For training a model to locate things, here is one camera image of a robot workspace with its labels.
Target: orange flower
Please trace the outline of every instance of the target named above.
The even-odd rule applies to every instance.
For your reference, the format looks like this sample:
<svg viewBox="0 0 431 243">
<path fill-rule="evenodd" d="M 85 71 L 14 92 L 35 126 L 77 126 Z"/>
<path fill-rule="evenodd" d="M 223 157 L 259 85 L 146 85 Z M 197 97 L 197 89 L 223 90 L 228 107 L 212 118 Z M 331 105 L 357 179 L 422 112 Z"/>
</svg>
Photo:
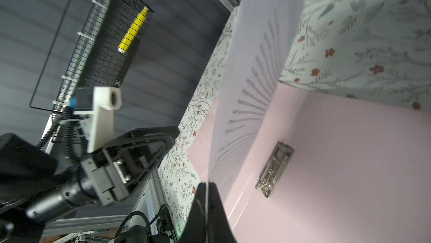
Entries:
<svg viewBox="0 0 431 243">
<path fill-rule="evenodd" d="M 325 57 L 328 56 L 334 56 L 335 50 L 333 48 L 330 48 L 329 50 L 325 50 Z"/>
<path fill-rule="evenodd" d="M 414 102 L 412 104 L 413 109 L 415 110 L 420 110 L 421 109 L 421 104 L 419 104 L 418 102 Z"/>
<path fill-rule="evenodd" d="M 375 65 L 374 67 L 370 67 L 370 71 L 373 71 L 374 74 L 383 73 L 385 71 L 385 67 Z"/>
<path fill-rule="evenodd" d="M 313 70 L 311 70 L 310 76 L 317 77 L 319 76 L 319 73 L 320 73 L 320 69 L 314 68 Z"/>
</svg>

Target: red flower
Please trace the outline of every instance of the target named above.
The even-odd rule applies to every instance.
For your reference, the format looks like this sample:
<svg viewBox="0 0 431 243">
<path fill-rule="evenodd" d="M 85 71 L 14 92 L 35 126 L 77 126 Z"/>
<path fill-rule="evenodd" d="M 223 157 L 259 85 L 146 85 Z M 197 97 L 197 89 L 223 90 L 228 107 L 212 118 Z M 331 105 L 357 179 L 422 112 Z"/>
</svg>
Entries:
<svg viewBox="0 0 431 243">
<path fill-rule="evenodd" d="M 403 5 L 403 4 L 408 3 L 408 2 L 409 2 L 409 0 L 401 0 L 401 1 L 399 2 L 399 4 L 400 4 L 400 5 Z"/>
<path fill-rule="evenodd" d="M 330 48 L 329 50 L 325 50 L 325 57 L 328 56 L 334 56 L 335 50 L 333 48 Z"/>
<path fill-rule="evenodd" d="M 383 73 L 385 71 L 385 67 L 375 65 L 374 67 L 370 67 L 370 71 L 373 71 L 374 74 Z"/>
<path fill-rule="evenodd" d="M 418 102 L 414 102 L 412 104 L 413 109 L 415 110 L 420 110 L 421 109 L 421 104 L 419 104 Z"/>
<path fill-rule="evenodd" d="M 314 68 L 313 70 L 311 70 L 310 76 L 317 77 L 319 76 L 319 73 L 320 73 L 320 69 Z"/>
</svg>

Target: yellow marker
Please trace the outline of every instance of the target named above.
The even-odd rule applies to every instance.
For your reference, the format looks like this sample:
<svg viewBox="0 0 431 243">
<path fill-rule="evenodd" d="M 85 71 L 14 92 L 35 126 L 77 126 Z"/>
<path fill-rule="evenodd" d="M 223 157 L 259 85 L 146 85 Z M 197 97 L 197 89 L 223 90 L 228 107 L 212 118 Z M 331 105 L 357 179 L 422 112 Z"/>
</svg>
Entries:
<svg viewBox="0 0 431 243">
<path fill-rule="evenodd" d="M 143 25 L 143 22 L 146 19 L 145 16 L 147 15 L 148 11 L 149 11 L 148 7 L 144 7 L 143 10 L 139 12 L 139 14 L 137 14 L 136 18 L 132 22 L 132 25 L 130 25 L 129 30 L 127 31 L 120 45 L 118 45 L 119 52 L 126 53 L 127 49 L 129 49 L 130 44 L 132 44 L 133 39 L 137 35 L 137 32 Z"/>
</svg>

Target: metal rod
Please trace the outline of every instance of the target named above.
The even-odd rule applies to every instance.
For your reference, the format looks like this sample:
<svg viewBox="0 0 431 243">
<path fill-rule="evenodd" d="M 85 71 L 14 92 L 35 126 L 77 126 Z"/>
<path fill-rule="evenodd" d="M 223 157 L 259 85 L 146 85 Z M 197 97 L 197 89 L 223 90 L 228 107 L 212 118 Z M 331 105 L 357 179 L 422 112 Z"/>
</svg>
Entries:
<svg viewBox="0 0 431 243">
<path fill-rule="evenodd" d="M 35 90 L 33 91 L 33 94 L 31 95 L 30 103 L 29 103 L 29 107 L 31 107 L 31 108 L 40 109 L 40 110 L 46 110 L 46 111 L 51 111 L 50 109 L 42 109 L 42 108 L 39 108 L 39 107 L 31 106 L 31 103 L 33 102 L 33 99 L 34 99 L 34 97 L 36 95 L 36 91 L 37 91 L 37 88 L 39 87 L 40 79 L 42 78 L 42 75 L 44 74 L 46 64 L 48 63 L 48 60 L 49 60 L 49 58 L 51 56 L 51 52 L 52 52 L 52 50 L 54 48 L 55 41 L 57 40 L 58 33 L 60 32 L 61 25 L 63 24 L 64 18 L 66 17 L 67 10 L 69 9 L 69 5 L 70 5 L 71 1 L 72 0 L 67 0 L 66 7 L 64 8 L 63 14 L 61 15 L 60 23 L 59 23 L 59 25 L 57 27 L 57 30 L 55 32 L 54 39 L 53 39 L 53 41 L 51 43 L 50 49 L 48 50 L 48 54 L 46 55 L 45 63 L 43 65 L 43 67 L 42 67 L 42 70 L 40 71 L 39 78 L 37 79 Z"/>
</svg>

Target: floral pattern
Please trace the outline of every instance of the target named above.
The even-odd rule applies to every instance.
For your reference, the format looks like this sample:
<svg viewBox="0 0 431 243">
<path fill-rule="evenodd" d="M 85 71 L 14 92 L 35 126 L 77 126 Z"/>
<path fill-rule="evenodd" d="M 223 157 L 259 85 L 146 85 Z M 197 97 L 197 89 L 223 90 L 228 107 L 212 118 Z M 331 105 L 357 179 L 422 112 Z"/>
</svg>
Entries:
<svg viewBox="0 0 431 243">
<path fill-rule="evenodd" d="M 431 0 L 304 0 L 280 82 L 431 110 Z"/>
<path fill-rule="evenodd" d="M 237 12 L 238 8 L 235 8 L 226 22 L 213 54 L 178 126 L 180 134 L 175 140 L 175 145 L 166 154 L 159 166 L 160 181 L 171 208 L 172 219 L 179 236 L 186 224 L 196 187 L 201 182 L 187 157 L 187 152 L 217 94 L 231 45 Z"/>
</svg>

